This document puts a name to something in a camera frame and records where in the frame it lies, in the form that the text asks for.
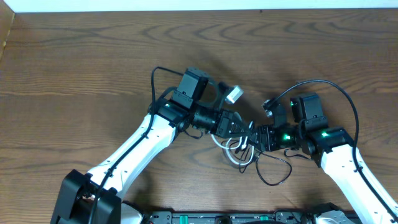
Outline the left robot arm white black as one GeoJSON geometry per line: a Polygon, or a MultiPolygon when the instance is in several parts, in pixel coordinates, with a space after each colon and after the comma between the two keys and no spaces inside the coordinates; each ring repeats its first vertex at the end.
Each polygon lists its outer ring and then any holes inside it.
{"type": "Polygon", "coordinates": [[[250,126],[222,108],[243,94],[235,85],[216,83],[209,74],[188,68],[179,86],[153,96],[143,122],[111,156],[82,174],[63,179],[51,223],[142,223],[144,216],[124,196],[139,174],[180,133],[193,127],[221,138],[246,138],[250,126]]]}

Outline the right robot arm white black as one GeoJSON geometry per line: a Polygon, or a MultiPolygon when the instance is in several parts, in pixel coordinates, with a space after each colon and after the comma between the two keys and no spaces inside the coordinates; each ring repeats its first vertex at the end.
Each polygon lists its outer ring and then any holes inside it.
{"type": "Polygon", "coordinates": [[[274,123],[254,128],[248,142],[259,152],[300,149],[340,188],[362,223],[397,223],[397,203],[364,162],[342,127],[331,128],[316,93],[290,99],[295,125],[286,121],[280,103],[266,101],[274,123]]]}

